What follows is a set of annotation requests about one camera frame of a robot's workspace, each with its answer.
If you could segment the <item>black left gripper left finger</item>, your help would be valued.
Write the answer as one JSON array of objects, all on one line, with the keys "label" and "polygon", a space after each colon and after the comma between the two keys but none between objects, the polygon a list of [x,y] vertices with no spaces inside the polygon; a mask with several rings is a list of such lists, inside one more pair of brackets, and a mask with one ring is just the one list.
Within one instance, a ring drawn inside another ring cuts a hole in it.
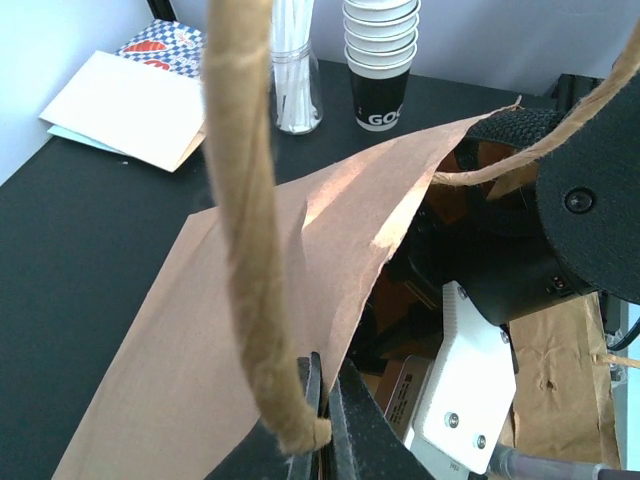
[{"label": "black left gripper left finger", "polygon": [[319,354],[294,359],[285,352],[254,363],[248,372],[261,417],[208,477],[310,479],[323,447]]}]

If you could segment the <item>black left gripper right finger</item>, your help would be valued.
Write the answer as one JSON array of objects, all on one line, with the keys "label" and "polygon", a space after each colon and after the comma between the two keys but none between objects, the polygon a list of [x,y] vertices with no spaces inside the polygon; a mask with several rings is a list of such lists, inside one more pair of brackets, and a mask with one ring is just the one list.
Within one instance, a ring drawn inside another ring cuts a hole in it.
[{"label": "black left gripper right finger", "polygon": [[328,397],[332,441],[329,479],[430,479],[432,475],[400,442],[359,371],[345,362]]}]

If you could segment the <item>brown kraft paper bag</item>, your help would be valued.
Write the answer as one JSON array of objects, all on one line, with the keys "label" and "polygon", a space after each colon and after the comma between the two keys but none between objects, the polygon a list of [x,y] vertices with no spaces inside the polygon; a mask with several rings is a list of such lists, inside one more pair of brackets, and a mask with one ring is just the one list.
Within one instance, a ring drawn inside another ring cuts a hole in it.
[{"label": "brown kraft paper bag", "polygon": [[268,1],[213,1],[204,53],[216,207],[185,223],[58,467],[58,479],[201,479],[261,417],[254,363],[321,356],[336,379],[366,295],[470,120],[276,186]]}]

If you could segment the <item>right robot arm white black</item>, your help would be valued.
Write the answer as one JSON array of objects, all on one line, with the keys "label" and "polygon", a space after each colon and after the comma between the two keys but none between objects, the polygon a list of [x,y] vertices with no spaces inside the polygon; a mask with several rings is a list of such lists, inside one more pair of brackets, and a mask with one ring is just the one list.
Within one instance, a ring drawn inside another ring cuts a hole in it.
[{"label": "right robot arm white black", "polygon": [[458,283],[481,315],[510,321],[593,292],[639,299],[639,84],[624,87],[534,178],[492,200],[463,191],[461,218],[423,203],[391,278],[432,309]]}]

